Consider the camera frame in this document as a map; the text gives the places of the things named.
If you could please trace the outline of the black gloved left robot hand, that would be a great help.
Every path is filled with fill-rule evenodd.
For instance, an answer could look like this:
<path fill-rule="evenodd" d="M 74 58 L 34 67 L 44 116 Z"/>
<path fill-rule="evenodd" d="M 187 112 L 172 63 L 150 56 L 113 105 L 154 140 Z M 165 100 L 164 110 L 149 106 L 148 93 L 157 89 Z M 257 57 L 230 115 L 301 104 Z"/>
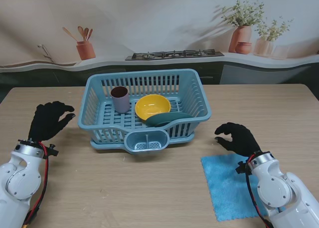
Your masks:
<path fill-rule="evenodd" d="M 30 126 L 28 140 L 36 143 L 53 138 L 75 117 L 74 111 L 72 106 L 60 101 L 39 104 Z"/>

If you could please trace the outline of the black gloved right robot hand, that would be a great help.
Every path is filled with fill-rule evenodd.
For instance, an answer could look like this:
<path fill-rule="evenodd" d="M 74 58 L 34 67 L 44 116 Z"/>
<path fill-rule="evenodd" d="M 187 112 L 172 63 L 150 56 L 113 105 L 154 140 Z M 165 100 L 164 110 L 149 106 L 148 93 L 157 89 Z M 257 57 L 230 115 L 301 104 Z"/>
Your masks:
<path fill-rule="evenodd" d="M 241 124 L 227 122 L 220 125 L 214 132 L 215 135 L 231 135 L 232 141 L 222 137 L 215 137 L 215 140 L 227 151 L 232 151 L 244 157 L 261 152 L 261 148 L 249 129 Z"/>

